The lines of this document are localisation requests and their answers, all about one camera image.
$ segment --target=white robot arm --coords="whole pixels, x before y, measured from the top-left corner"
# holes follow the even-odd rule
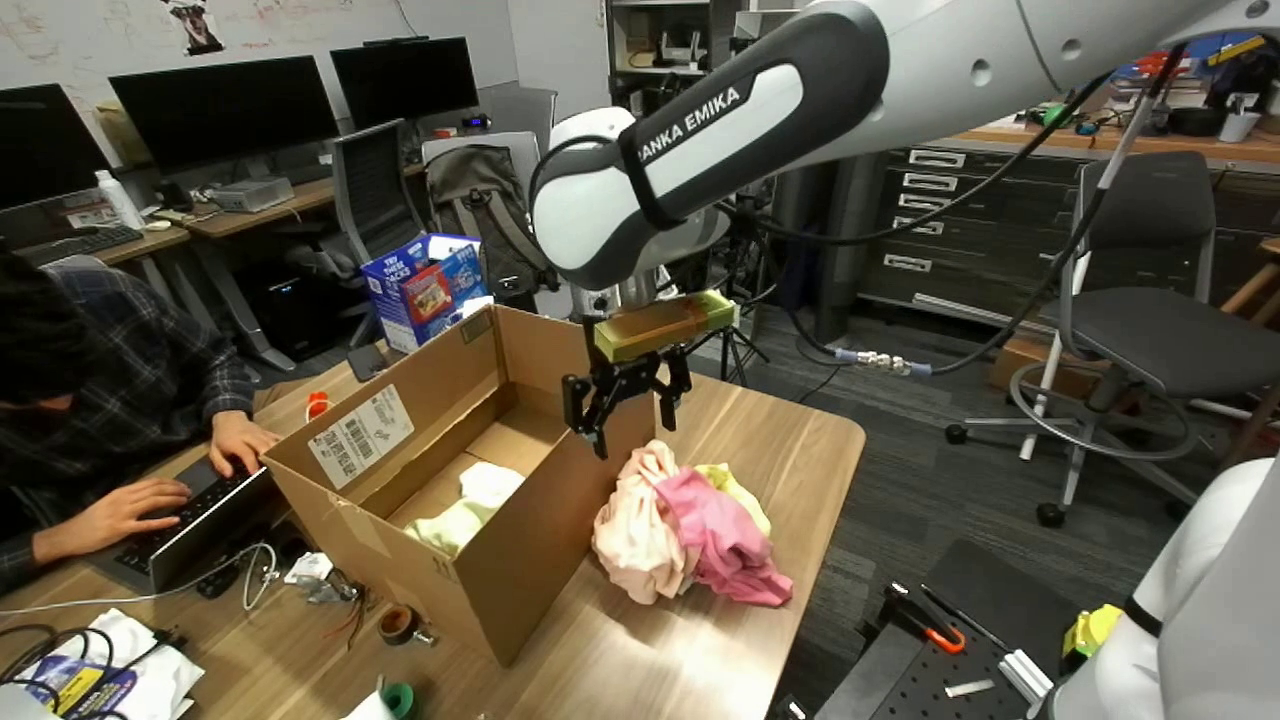
[[[573,118],[531,183],[562,282],[608,287],[700,254],[669,232],[804,165],[976,129],[1124,61],[1223,28],[1280,28],[1266,0],[825,0],[660,112]]]

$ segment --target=floor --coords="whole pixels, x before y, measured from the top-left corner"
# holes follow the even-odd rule
[[[942,363],[985,338],[988,328],[973,323],[862,307],[846,322],[844,345]],[[942,428],[967,414],[1008,414],[1003,392],[988,383],[990,362],[929,380],[827,368],[780,307],[760,307],[756,345],[766,362],[747,363],[750,390],[850,415],[866,431],[854,488],[793,651],[793,678],[774,702],[780,718],[788,704],[817,713],[862,651],[862,626],[874,616],[884,584],[922,580],[954,541],[1037,577],[1066,599],[1062,612],[1077,612],[1131,589],[1176,529],[1156,488],[1108,464],[1089,470],[1062,529],[1039,529],[1037,503],[1057,499],[1062,478],[1057,446],[1020,464],[1016,438],[942,442]],[[345,350],[312,358],[301,371],[319,371],[332,362],[345,362]]]

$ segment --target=printed label on box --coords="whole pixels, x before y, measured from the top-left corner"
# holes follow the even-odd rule
[[[359,472],[385,459],[412,438],[412,415],[395,383],[367,395],[345,419],[308,442],[332,488],[349,488]]]

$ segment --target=office chair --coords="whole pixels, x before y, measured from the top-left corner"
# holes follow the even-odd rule
[[[1100,172],[1100,165],[1079,172],[1079,210],[1089,210]],[[967,415],[946,428],[950,446],[967,442],[967,428],[1037,428],[1071,446],[1062,498],[1037,508],[1039,524],[1062,524],[1089,451],[1127,464],[1176,499],[1194,499],[1176,478],[1156,470],[1194,449],[1184,400],[1280,380],[1280,338],[1209,307],[1213,235],[1214,206],[1198,155],[1124,159],[1091,227],[1062,265],[1050,307],[1066,352],[1108,362],[1102,380],[1079,405],[1039,383],[1050,375],[1049,363],[1027,363],[1008,380],[1008,400],[1020,415]],[[1193,262],[1194,296],[1140,284],[1143,268],[1131,268],[1137,257]],[[1100,273],[1115,277],[1108,273],[1115,262],[1127,262],[1124,282],[1095,284],[1091,277]]]
[[[373,257],[385,257],[423,232],[405,180],[405,122],[336,137],[326,149],[336,225],[354,265],[367,265]],[[364,312],[349,350],[359,350],[373,338],[376,315]]]

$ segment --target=desk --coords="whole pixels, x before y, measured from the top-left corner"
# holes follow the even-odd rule
[[[271,428],[301,426],[308,390],[349,395],[345,368],[301,383],[261,414]],[[433,718],[763,718],[801,632],[804,603],[830,543],[862,431],[850,419],[773,400],[694,375],[669,438],[681,459],[727,459],[773,517],[773,553],[796,580],[788,607],[736,607],[706,593],[676,603],[635,607],[595,564],[578,564],[539,632],[510,670],[481,649],[385,649],[373,599],[350,649],[354,612],[308,607],[296,593],[271,596],[238,616],[237,593],[206,603],[176,593],[151,603],[119,603],[151,627],[190,638],[190,659],[206,670],[195,683],[195,718],[345,718],[373,683],[414,683]],[[5,599],[50,603],[117,596],[84,564],[43,577]],[[95,612],[47,612],[23,622],[84,626]]]
[[[1238,170],[1277,176],[1280,172],[1280,137],[1277,125],[1258,125],[1242,143],[1220,143],[1214,137],[1137,137],[1131,153],[1198,153],[1209,170]],[[962,149],[962,153],[1020,153],[1037,129],[1016,122],[994,122],[961,137],[931,140],[936,149]],[[1119,143],[1119,129],[1102,129],[1095,140],[1077,137],[1071,129],[1050,132],[1037,155],[1059,159],[1108,159]]]

